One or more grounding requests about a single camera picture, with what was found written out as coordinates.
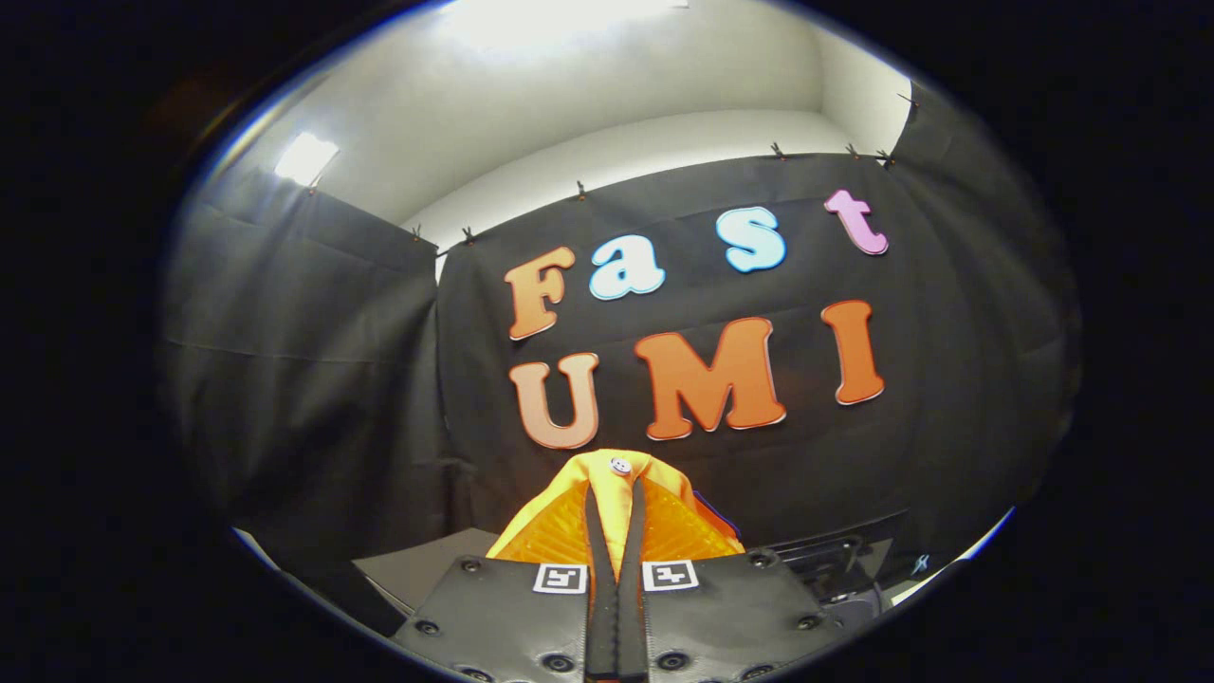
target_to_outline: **wall light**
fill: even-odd
[[[283,152],[283,158],[274,166],[279,177],[289,177],[295,182],[311,187],[324,166],[337,153],[337,146],[317,138],[311,132],[300,133]]]

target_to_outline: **letter s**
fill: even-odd
[[[733,209],[716,218],[716,235],[731,247],[725,260],[741,272],[772,268],[784,260],[784,238],[776,228],[779,222],[762,206]]]

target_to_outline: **orange letter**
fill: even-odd
[[[573,395],[573,425],[557,427],[548,412],[548,364],[523,364],[510,371],[510,381],[518,391],[518,414],[527,436],[545,449],[578,449],[585,446],[599,432],[599,404],[595,403],[595,379],[599,368],[595,354],[573,354],[556,364],[569,379]]]
[[[822,308],[822,319],[835,331],[843,385],[835,400],[845,406],[875,399],[885,392],[885,381],[877,375],[873,345],[868,338],[868,317],[873,307],[864,301],[839,301]]]
[[[544,307],[544,296],[554,303],[560,303],[565,296],[565,278],[561,277],[561,271],[544,271],[554,266],[567,268],[572,264],[573,251],[568,246],[561,246],[510,268],[506,281],[515,294],[515,324],[510,325],[511,338],[517,341],[556,324],[556,313]]]
[[[721,425],[725,400],[733,391],[733,410],[726,422],[733,429],[775,425],[788,415],[776,400],[767,359],[771,320],[761,317],[736,319],[725,325],[716,346],[716,358],[708,369],[681,334],[666,331],[646,336],[636,343],[636,355],[649,364],[653,379],[653,425],[649,439],[664,442],[691,434],[691,421],[682,417],[679,397],[691,409],[705,432]]]

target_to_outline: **ceiling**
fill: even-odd
[[[310,131],[340,148],[322,189],[401,224],[493,169],[594,131],[696,112],[823,108],[818,29],[777,5],[617,0],[649,10],[622,18],[588,15],[615,6],[589,0],[560,0],[575,8],[565,12],[552,0],[497,0],[522,10],[495,15],[484,1],[382,27],[325,66],[242,165],[272,169]]]

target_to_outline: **black curtain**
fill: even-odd
[[[435,245],[253,171],[203,187],[165,273],[164,399],[217,511],[300,562],[453,531]]]
[[[883,571],[889,580],[919,554],[955,557],[1022,500],[1071,398],[1065,254],[1039,204],[970,121],[918,86],[913,97],[920,106],[892,165],[844,153],[687,166],[592,188],[455,246],[438,291],[439,374],[475,523],[500,530],[571,456],[527,437],[507,372],[548,364],[552,421],[568,425],[568,382],[556,364],[574,353],[599,355],[600,427],[573,453],[635,449],[671,463],[748,546],[908,511]],[[840,188],[869,204],[869,224],[890,241],[885,254],[862,252],[823,207]],[[726,261],[715,220],[744,206],[777,217],[787,244],[779,266],[743,273]],[[590,256],[623,234],[652,241],[665,281],[596,298]],[[512,341],[506,271],[562,245],[575,263],[561,271],[563,300],[546,303],[555,325]],[[835,338],[819,313],[847,298],[873,307],[885,392],[840,406]],[[787,419],[749,431],[722,421],[715,433],[696,425],[686,439],[649,440],[653,398],[636,341],[679,331],[707,364],[724,325],[748,315],[773,323],[771,371]]]

